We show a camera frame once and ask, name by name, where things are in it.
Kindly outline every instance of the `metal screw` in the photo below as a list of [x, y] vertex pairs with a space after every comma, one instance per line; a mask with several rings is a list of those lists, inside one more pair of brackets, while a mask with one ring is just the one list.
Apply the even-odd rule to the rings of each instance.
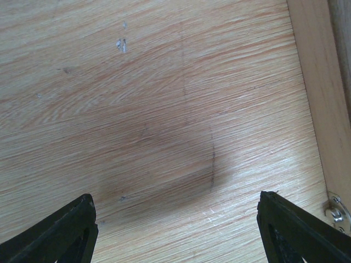
[[338, 223], [344, 220], [339, 209], [335, 207], [331, 207], [325, 210], [325, 216], [330, 220], [330, 222], [333, 223]]
[[339, 199], [338, 198], [336, 198], [335, 196], [333, 196], [333, 201], [335, 202], [335, 203], [339, 203]]

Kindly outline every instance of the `metal hinge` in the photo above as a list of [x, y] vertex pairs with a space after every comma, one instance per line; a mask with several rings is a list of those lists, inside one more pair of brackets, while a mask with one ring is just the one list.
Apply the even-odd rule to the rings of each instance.
[[351, 215], [345, 205], [342, 203], [340, 196], [328, 192], [330, 207], [325, 210], [325, 216], [330, 220], [335, 229], [340, 232], [351, 234]]

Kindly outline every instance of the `scratch mark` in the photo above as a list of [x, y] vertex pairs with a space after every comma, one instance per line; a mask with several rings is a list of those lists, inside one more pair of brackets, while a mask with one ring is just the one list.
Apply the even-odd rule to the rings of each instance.
[[213, 141], [213, 133], [212, 129], [211, 130], [211, 141], [212, 141], [212, 176], [211, 176], [211, 187], [210, 187], [210, 192], [212, 192], [213, 186], [214, 186], [214, 166], [216, 164], [216, 151], [214, 149], [214, 141]]
[[217, 227], [218, 225], [216, 225], [212, 220], [211, 220], [211, 218], [207, 218], [212, 224], [213, 224], [213, 226], [214, 227]]
[[[178, 11], [180, 14], [182, 14], [182, 5], [178, 4]], [[180, 49], [181, 49], [181, 60], [182, 60], [182, 86], [183, 86], [183, 96], [184, 96], [184, 103], [185, 103], [185, 110], [189, 111], [188, 108], [188, 91], [186, 90], [186, 84], [185, 84], [185, 61], [184, 61], [184, 50], [185, 50], [185, 46], [184, 46], [184, 25], [183, 25], [183, 15], [180, 16], [180, 32], [179, 32], [179, 36], [180, 36]], [[185, 114], [185, 125], [188, 125], [188, 114]]]
[[268, 84], [265, 84], [265, 85], [262, 85], [262, 86], [254, 86], [253, 89], [260, 89], [260, 88], [264, 88], [266, 86], [270, 86], [270, 85], [273, 85], [273, 84], [277, 84], [281, 82], [281, 80], [278, 80], [278, 81], [274, 81], [274, 82], [271, 82], [271, 83], [268, 83]]

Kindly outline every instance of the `wooden board edge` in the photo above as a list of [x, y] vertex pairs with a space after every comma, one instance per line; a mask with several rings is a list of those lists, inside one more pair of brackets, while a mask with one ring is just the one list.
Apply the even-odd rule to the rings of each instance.
[[328, 1], [287, 4], [326, 186], [351, 210], [351, 127]]

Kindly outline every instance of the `wooden panel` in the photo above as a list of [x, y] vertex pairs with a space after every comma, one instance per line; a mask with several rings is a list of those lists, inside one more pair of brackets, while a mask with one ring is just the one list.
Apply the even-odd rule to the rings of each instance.
[[323, 218], [285, 0], [2, 1], [0, 25], [0, 242], [85, 192], [94, 262], [266, 262], [261, 190]]
[[351, 120], [351, 1], [329, 0], [346, 104]]
[[288, 0], [329, 191], [351, 208], [351, 128], [327, 0]]

